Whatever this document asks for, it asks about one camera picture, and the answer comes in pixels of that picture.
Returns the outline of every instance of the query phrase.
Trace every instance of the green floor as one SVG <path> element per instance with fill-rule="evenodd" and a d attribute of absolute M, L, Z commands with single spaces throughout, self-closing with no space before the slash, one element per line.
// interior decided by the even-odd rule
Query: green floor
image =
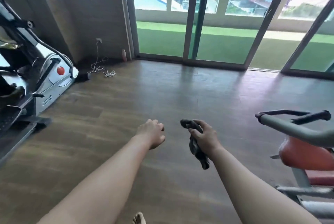
<path fill-rule="evenodd" d="M 182 56 L 186 26 L 137 22 L 141 53 Z M 197 59 L 244 63 L 257 30 L 203 26 Z M 298 41 L 264 38 L 251 67 L 281 70 Z M 315 35 L 293 68 L 324 71 L 334 60 L 334 37 Z"/>

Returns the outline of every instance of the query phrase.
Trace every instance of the gray wall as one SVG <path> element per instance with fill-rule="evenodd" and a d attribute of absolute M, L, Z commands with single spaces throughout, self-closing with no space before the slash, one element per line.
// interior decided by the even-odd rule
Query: gray wall
<path fill-rule="evenodd" d="M 36 34 L 75 62 L 96 56 L 129 54 L 122 0 L 8 0 L 24 19 L 35 22 Z"/>

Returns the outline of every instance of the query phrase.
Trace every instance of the elliptical machine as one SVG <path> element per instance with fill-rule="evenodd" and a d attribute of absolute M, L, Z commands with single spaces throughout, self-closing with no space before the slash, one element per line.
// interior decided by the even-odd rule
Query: elliptical machine
<path fill-rule="evenodd" d="M 78 76 L 64 54 L 32 32 L 34 23 L 22 20 L 0 0 L 0 164 L 15 148 L 51 119 L 38 115 Z"/>
<path fill-rule="evenodd" d="M 273 115 L 294 115 L 284 121 Z M 285 133 L 287 137 L 272 159 L 281 159 L 291 167 L 299 187 L 276 186 L 276 189 L 303 206 L 319 219 L 334 219 L 334 203 L 304 201 L 301 196 L 334 199 L 334 129 L 320 132 L 302 125 L 316 120 L 330 120 L 328 111 L 310 113 L 293 110 L 275 110 L 255 115 L 259 122 Z"/>

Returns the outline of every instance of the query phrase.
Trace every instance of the balcony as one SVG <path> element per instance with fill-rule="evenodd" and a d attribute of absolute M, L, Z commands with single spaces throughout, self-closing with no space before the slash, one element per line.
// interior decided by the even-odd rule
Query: balcony
<path fill-rule="evenodd" d="M 197 59 L 243 63 L 271 1 L 208 0 Z M 327 1 L 282 0 L 250 66 L 281 70 Z M 187 0 L 134 2 L 140 52 L 181 57 Z M 303 3 L 310 7 L 300 12 L 292 10 Z M 300 66 L 326 70 L 333 60 L 334 22 L 331 16 L 308 46 L 299 61 Z M 315 60 L 314 54 L 319 51 L 322 59 Z"/>

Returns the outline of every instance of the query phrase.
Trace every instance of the wooden floor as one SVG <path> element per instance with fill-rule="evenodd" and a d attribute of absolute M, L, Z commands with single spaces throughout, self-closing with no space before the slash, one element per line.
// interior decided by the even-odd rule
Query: wooden floor
<path fill-rule="evenodd" d="M 115 77 L 94 74 L 71 87 L 44 113 L 53 123 L 0 169 L 0 223 L 36 223 L 148 118 L 165 124 L 167 138 L 144 160 L 118 223 L 130 224 L 138 211 L 148 224 L 240 223 L 215 168 L 203 171 L 191 155 L 180 119 L 206 120 L 253 173 L 289 186 L 295 184 L 290 169 L 269 158 L 284 136 L 254 114 L 281 108 L 334 112 L 330 81 L 151 61 L 113 69 Z"/>

